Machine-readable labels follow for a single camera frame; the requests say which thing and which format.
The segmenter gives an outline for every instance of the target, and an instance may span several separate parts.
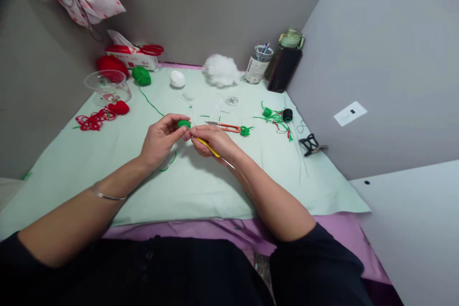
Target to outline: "person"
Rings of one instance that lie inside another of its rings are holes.
[[[234,166],[228,168],[277,240],[270,257],[277,305],[371,305],[359,259],[224,131],[177,127],[189,119],[164,116],[149,127],[138,157],[0,243],[3,299],[11,293],[15,304],[274,305],[249,260],[228,240],[98,239],[176,141],[191,139],[201,156],[213,156],[199,137]]]

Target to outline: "black thread spool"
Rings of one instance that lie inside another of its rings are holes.
[[[284,122],[290,122],[293,119],[292,109],[285,109],[282,114],[283,114],[282,118],[284,119]]]

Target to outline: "wall outlet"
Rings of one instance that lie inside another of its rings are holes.
[[[346,124],[351,123],[353,120],[359,118],[367,112],[368,111],[365,110],[359,102],[355,101],[348,107],[338,112],[334,118],[338,121],[341,127],[344,127]]]

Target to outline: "black clip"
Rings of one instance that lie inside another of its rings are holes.
[[[314,134],[309,134],[307,138],[299,139],[298,141],[302,143],[307,149],[305,157],[328,148],[328,146],[325,145],[319,146],[319,143],[317,142]]]

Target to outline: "red yarn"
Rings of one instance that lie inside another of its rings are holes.
[[[109,109],[119,115],[124,115],[129,111],[128,105],[122,100],[118,100],[115,104],[109,104]]]
[[[77,116],[75,119],[80,125],[80,129],[83,131],[94,130],[99,131],[102,127],[102,122],[105,120],[114,120],[116,113],[107,107],[104,107],[99,112],[93,112],[91,116]]]
[[[102,56],[99,60],[97,60],[97,68],[99,69],[99,71],[107,69],[118,70],[126,75],[126,79],[129,78],[129,72],[124,63],[114,56]]]

